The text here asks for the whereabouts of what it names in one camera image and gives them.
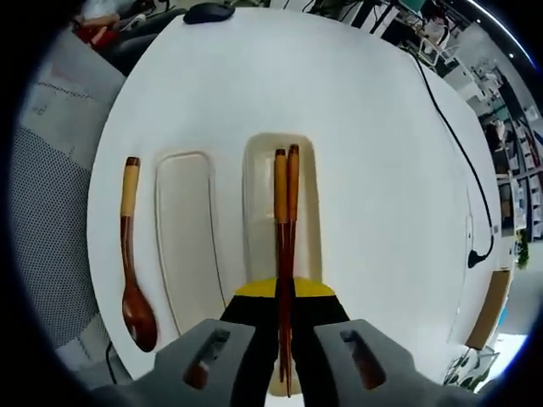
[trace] desk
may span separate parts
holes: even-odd
[[[488,95],[481,91],[473,72],[460,61],[458,62],[459,65],[446,75],[443,80],[455,88],[466,102],[471,98],[477,98],[479,102],[487,100]]]
[[[417,25],[414,25],[411,21],[407,21],[401,14],[398,14],[389,24],[382,38],[395,46],[399,46],[402,42],[412,42],[415,44],[415,51],[418,52],[418,44],[422,36],[419,35],[417,28]]]
[[[494,168],[477,117],[438,76],[427,76],[499,223]],[[247,280],[242,163],[247,141],[262,132],[302,134],[313,144],[324,282],[350,318],[370,321],[439,380],[451,329],[466,321],[459,334],[465,342],[494,270],[495,252],[469,273],[487,281],[463,294],[467,253],[471,245],[484,253],[490,239],[475,180],[409,55],[338,21],[260,8],[238,8],[217,24],[173,20],[126,79],[105,124],[89,190],[88,255],[98,307],[129,373],[149,371],[154,354],[132,342],[120,308],[126,157],[142,161],[135,264],[162,348],[178,333],[160,273],[153,163],[180,149],[210,158],[228,300]]]

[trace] wooden chopsticks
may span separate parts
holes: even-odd
[[[276,150],[274,164],[274,215],[276,221],[277,278],[279,284],[279,379],[287,380],[290,397],[292,382],[291,321],[294,276],[294,243],[298,218],[299,147]]]

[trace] gray mesh chair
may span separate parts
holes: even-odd
[[[87,194],[124,80],[65,32],[31,84],[14,135],[10,209],[21,277],[57,355],[89,387],[110,379],[87,257]]]

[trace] wooden spoon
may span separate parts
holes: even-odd
[[[132,251],[132,228],[134,208],[136,206],[139,165],[139,158],[128,157],[122,180],[120,251],[122,252],[122,265],[125,271],[122,316],[125,320],[126,328],[128,328],[136,345],[143,352],[150,352],[156,346],[158,330],[153,310],[137,284]]]

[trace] black cable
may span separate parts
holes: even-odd
[[[109,341],[108,347],[105,349],[105,363],[108,364],[109,375],[111,376],[111,381],[113,384],[117,384],[117,379],[115,378],[115,373],[113,372],[113,367],[111,366],[111,360],[109,360],[109,353],[113,348],[113,343]]]
[[[418,60],[417,56],[414,53],[410,52],[410,54],[415,59],[415,62],[417,62],[418,69],[420,70],[421,75],[423,76],[424,85],[426,85],[426,89],[428,90],[428,94],[430,95],[430,98],[432,99],[432,103],[434,104],[435,109],[438,111],[439,116],[441,116],[441,119],[445,122],[445,125],[451,132],[453,138],[455,139],[456,144],[460,148],[460,151],[462,151],[462,154],[464,158],[466,159],[467,163],[469,164],[469,168],[471,169],[473,173],[473,177],[475,178],[475,181],[477,182],[477,187],[479,187],[479,191],[481,192],[481,197],[483,197],[484,210],[486,211],[486,219],[489,222],[489,229],[490,229],[490,247],[489,247],[489,251],[484,255],[478,254],[472,248],[471,252],[469,252],[469,255],[467,257],[467,267],[471,269],[477,263],[480,263],[481,261],[486,260],[486,258],[489,257],[490,253],[492,252],[492,248],[494,247],[494,232],[492,231],[492,218],[490,217],[489,204],[486,201],[486,195],[484,195],[483,186],[481,185],[481,180],[479,179],[479,176],[477,175],[477,171],[475,171],[475,168],[473,167],[471,160],[466,154],[466,150],[464,150],[464,147],[461,145],[460,140],[458,140],[458,137],[456,136],[455,131],[452,130],[452,126],[449,124],[449,121],[446,119],[445,115],[439,108],[437,101],[435,100],[434,94],[432,93],[432,89],[430,88],[430,85],[428,83],[428,79],[426,78],[426,74],[424,74],[423,66],[421,65],[420,61]]]
[[[345,17],[347,17],[347,16],[349,15],[350,11],[351,11],[357,4],[359,4],[359,3],[360,3],[360,2],[354,2],[354,3],[352,3],[352,5],[351,5],[351,6],[349,7],[349,9],[347,10],[347,12],[346,12],[345,14],[343,14],[343,17],[341,18],[340,21],[345,20]]]
[[[305,13],[305,9],[307,6],[309,6],[311,3],[315,2],[316,0],[309,0],[309,2],[302,8],[302,13]]]

